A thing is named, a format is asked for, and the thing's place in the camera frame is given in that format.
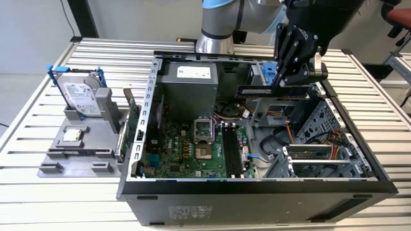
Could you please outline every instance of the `motherboard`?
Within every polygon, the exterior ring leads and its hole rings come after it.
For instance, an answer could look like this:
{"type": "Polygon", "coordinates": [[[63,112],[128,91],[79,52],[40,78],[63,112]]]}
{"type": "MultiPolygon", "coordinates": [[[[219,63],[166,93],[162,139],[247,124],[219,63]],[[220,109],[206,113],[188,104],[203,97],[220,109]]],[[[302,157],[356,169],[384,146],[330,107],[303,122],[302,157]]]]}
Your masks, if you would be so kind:
{"type": "Polygon", "coordinates": [[[246,128],[230,125],[235,134],[235,144],[227,142],[226,124],[215,124],[210,119],[187,122],[166,122],[166,132],[160,148],[148,155],[144,175],[148,178],[230,178],[231,166],[240,164],[240,176],[255,177],[252,160],[246,157],[250,149],[246,128]],[[227,161],[227,148],[234,150],[227,161]]]}

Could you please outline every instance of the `red chair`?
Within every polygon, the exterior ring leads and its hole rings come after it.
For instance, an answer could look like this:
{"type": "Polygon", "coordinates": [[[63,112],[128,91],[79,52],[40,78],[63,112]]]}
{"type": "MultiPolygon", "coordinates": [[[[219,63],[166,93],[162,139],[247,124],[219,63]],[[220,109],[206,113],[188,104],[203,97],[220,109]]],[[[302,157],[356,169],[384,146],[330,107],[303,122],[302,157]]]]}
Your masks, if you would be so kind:
{"type": "Polygon", "coordinates": [[[387,14],[386,21],[394,25],[388,37],[395,38],[403,29],[408,30],[406,36],[396,42],[398,49],[395,51],[399,52],[411,40],[411,9],[404,8],[391,10],[387,14]]]}

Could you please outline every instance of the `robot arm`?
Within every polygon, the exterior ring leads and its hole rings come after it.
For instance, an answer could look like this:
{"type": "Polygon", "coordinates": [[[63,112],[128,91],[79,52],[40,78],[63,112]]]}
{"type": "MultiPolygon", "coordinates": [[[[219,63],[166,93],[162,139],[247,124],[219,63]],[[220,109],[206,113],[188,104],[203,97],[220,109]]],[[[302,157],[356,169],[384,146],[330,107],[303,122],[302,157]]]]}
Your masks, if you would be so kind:
{"type": "Polygon", "coordinates": [[[343,31],[364,0],[204,0],[196,52],[234,53],[234,30],[271,29],[280,3],[287,24],[276,28],[274,59],[278,85],[306,85],[327,79],[322,63],[331,39],[343,31]]]}
{"type": "Polygon", "coordinates": [[[278,85],[306,85],[327,79],[322,56],[364,0],[286,0],[287,24],[276,28],[274,60],[278,85]]]}

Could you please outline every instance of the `small circuit board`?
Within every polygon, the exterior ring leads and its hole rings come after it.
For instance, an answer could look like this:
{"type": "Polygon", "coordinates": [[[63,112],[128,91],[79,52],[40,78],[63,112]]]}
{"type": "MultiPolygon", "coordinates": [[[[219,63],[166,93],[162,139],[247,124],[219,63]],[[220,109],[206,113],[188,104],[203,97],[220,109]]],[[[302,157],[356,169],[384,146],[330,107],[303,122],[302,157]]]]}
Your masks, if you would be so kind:
{"type": "MultiPolygon", "coordinates": [[[[226,170],[222,125],[212,126],[214,143],[195,142],[192,122],[166,123],[164,145],[151,151],[146,167],[148,178],[230,178],[226,170]]],[[[248,149],[246,129],[236,129],[238,158],[246,178],[254,177],[252,162],[246,160],[243,147],[248,149]]]]}

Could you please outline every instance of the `hard drive label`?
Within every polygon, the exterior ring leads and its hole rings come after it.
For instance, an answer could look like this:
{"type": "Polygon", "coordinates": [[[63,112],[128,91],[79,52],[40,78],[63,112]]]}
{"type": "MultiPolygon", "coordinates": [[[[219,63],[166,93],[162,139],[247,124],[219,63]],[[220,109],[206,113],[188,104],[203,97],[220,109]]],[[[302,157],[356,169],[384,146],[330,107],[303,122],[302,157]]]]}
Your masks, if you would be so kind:
{"type": "Polygon", "coordinates": [[[64,83],[64,88],[76,110],[85,116],[100,116],[100,109],[89,85],[84,83],[64,83]]]}

